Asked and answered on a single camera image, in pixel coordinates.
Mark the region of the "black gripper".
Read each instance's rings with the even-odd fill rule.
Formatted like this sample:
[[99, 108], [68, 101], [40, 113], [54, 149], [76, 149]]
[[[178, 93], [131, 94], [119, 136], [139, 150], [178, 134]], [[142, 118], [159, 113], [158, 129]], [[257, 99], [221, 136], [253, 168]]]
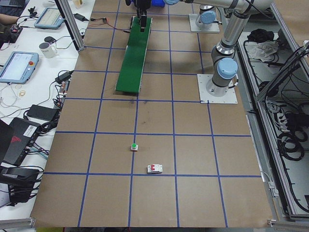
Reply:
[[139, 19], [140, 31], [144, 32], [147, 26], [147, 10], [151, 7], [151, 0], [135, 0], [137, 17]]

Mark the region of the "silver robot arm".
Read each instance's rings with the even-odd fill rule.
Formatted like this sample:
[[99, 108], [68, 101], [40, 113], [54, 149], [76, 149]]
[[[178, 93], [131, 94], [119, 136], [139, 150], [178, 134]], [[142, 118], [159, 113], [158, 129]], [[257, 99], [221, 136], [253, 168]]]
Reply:
[[[251, 15], [263, 13], [270, 7], [271, 0], [184, 0], [184, 3], [198, 4], [199, 12], [189, 14], [192, 32], [218, 33], [220, 20], [217, 9], [231, 10], [237, 18], [248, 18]], [[145, 32], [147, 26], [147, 10], [152, 6], [150, 0], [127, 0], [126, 5], [134, 4], [137, 11], [137, 23], [140, 32]]]
[[211, 52], [214, 74], [206, 84], [206, 89], [215, 97], [222, 97], [228, 92], [229, 84], [237, 74], [238, 64], [233, 59], [233, 55], [236, 43], [249, 17], [248, 14], [235, 10], [228, 21], [221, 41]]

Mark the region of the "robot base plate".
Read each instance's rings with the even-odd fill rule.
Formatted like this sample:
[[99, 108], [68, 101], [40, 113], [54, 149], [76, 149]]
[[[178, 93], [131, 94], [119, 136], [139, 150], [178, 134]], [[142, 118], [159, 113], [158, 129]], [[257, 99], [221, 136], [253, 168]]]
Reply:
[[204, 12], [202, 14], [189, 14], [191, 32], [194, 33], [219, 33], [216, 13]]
[[233, 81], [227, 87], [218, 87], [212, 82], [212, 74], [197, 74], [197, 83], [201, 103], [237, 104]]

